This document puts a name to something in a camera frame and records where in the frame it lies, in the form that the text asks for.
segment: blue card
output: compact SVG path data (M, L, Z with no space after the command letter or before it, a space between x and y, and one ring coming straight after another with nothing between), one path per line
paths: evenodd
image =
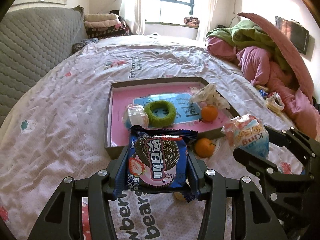
M174 123L192 122L201 118L201 109L196 103L189 103L191 95L188 93L183 94L159 94L151 95L144 98L137 98L133 100L135 105L145 105L152 101L166 100L174 104L176 108L176 119ZM158 117L165 117L168 112L165 109L156 109L153 113Z

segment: cable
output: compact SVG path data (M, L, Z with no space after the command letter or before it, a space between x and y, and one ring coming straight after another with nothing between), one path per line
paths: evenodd
M234 17L232 18L231 23L229 24L229 27L228 27L228 28L230 28L230 26L231 26L231 24L232 24L232 22L233 22L233 19L234 19L234 18L237 18L237 19L239 20L239 22L241 22L240 17L238 17L238 16L234 16Z
M235 3L234 3L234 5L233 5L233 14L236 14L236 0L235 0Z

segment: plastic wrapper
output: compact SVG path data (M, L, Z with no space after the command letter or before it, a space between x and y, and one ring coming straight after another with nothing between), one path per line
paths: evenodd
M266 106L276 114L280 114L284 109L284 103L282 102L280 95L276 92L273 92L273 94L266 99Z
M245 114L231 119L222 127L233 151L241 148L253 155L267 158L269 154L269 134L253 115Z
M145 113L142 105L129 104L127 111L124 111L122 121L127 128L133 125L140 125L143 128L147 128L149 125L148 115Z
M259 93L263 97L263 99L267 99L269 96L269 94L262 89L259 90Z
M145 130L131 127L126 171L128 190L182 192L194 196L187 184L187 144L196 140L190 130Z
M268 89L267 87L265 87L265 86L255 85L254 87L255 87L256 89L258 89L258 90L263 90L263 91L265 91L266 93L269 93L269 89Z
M215 106L218 109L230 108L226 99L220 96L216 90L215 84L209 83L204 88L196 91L190 98L190 103L205 102L207 105Z

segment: white bed sheet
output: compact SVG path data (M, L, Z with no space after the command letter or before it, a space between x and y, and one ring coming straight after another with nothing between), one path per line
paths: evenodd
M218 91L243 115L251 113L277 130L292 122L264 106L259 92L231 63L212 57L203 44L173 37L129 36L89 44L64 60L14 106L0 128L0 208L8 212L6 223L17 239L27 239L34 223L56 187L66 176L87 178L107 167L110 158L104 149L104 118L110 84L129 79L131 56L141 57L142 69L135 79L165 76L200 76L217 84ZM104 69L107 62L127 61ZM204 159L209 168L223 176L255 176L237 163L225 138L217 141L217 152ZM301 163L285 148L270 146L269 160L281 167L290 164L300 173ZM148 226L140 214L138 195L125 192L132 232L144 239ZM204 202L183 203L172 194L142 195L148 199L156 239L197 239ZM119 201L110 202L118 239L128 239L121 230ZM231 200L228 200L226 236L230 238Z

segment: pink blanket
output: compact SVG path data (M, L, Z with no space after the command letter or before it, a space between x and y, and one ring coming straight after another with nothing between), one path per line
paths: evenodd
M313 81L299 52L280 30L263 17L245 13L239 15L250 18L273 39L295 75L284 73L279 65L272 61L272 55L258 47L247 47L236 53L236 48L219 38L211 37L206 39L208 52L233 62L236 57L245 78L253 86L266 85L271 92L279 93L285 104L284 112L295 122L298 129L312 138L318 138L320 116L310 103ZM293 86L295 80L300 86L298 90Z

